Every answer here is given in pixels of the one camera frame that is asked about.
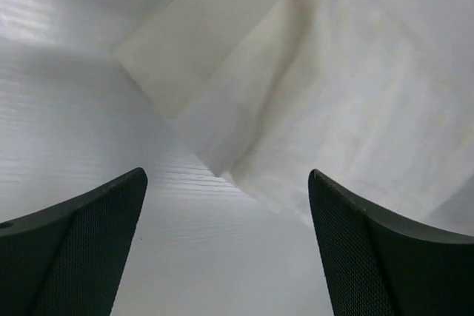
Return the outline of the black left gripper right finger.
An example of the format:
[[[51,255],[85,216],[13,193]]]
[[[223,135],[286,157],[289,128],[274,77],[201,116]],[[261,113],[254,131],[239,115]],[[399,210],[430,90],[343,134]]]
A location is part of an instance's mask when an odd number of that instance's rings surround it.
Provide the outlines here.
[[[317,169],[308,191],[334,315],[473,314],[473,237],[394,213]]]

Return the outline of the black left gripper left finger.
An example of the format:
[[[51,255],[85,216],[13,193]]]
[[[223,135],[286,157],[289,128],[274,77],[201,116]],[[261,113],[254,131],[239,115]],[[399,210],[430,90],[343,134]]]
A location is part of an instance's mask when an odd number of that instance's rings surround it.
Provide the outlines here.
[[[1,223],[1,314],[110,315],[146,189],[135,168]]]

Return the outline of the white fabric skirt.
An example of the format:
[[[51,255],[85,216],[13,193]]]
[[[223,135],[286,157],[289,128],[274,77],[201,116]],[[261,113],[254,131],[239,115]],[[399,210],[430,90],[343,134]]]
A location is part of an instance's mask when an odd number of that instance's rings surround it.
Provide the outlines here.
[[[310,222],[317,169],[411,218],[473,210],[473,0],[171,0],[116,58],[214,175]]]

